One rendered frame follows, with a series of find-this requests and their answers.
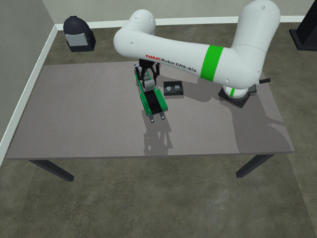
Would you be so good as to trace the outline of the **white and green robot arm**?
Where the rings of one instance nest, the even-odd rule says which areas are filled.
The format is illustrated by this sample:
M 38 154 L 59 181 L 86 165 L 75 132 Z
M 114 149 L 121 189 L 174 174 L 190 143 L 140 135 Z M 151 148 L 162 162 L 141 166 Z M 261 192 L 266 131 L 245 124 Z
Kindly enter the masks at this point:
M 225 48 L 157 37 L 154 16 L 140 9 L 117 31 L 113 44 L 124 57 L 162 63 L 223 85 L 228 99 L 241 101 L 256 95 L 256 86 L 270 82 L 259 78 L 279 23 L 274 2 L 255 0 L 240 13 L 232 46 Z

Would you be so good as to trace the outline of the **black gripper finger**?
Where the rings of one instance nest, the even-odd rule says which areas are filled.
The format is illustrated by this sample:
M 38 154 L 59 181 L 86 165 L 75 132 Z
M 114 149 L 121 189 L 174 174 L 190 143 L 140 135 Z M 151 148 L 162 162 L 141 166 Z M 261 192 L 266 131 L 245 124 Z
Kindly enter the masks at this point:
M 150 66 L 150 68 L 151 68 L 151 70 L 152 70 L 152 72 L 153 72 L 153 77 L 154 77 L 155 85 L 157 85 L 157 83 L 156 83 L 156 78 L 157 78 L 158 75 L 159 75 L 159 64 L 160 64 L 160 63 L 156 62 L 156 73 L 155 73 L 155 71 L 154 71 L 154 69 L 153 69 L 151 63 L 149 64 L 149 66 Z
M 141 76 L 140 76 L 140 73 L 139 73 L 139 64 L 138 65 L 134 65 L 135 66 L 135 69 L 136 69 L 136 72 L 137 72 L 137 78 L 139 81 L 142 82 L 143 84 L 143 87 L 145 88 L 145 84 L 144 84 L 144 76 L 145 76 L 145 71 L 146 71 L 146 68 L 147 68 L 147 65 L 144 65 L 144 68 L 142 68 L 142 71 L 141 71 Z

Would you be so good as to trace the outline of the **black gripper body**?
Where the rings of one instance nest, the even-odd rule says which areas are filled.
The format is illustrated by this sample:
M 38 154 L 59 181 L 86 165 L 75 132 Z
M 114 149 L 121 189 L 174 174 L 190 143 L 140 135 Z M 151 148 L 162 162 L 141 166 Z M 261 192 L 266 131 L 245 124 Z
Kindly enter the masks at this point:
M 144 68 L 144 65 L 147 65 L 147 68 L 150 68 L 149 64 L 151 63 L 151 65 L 153 66 L 155 62 L 149 61 L 149 60 L 144 60 L 144 59 L 139 59 L 139 66 Z

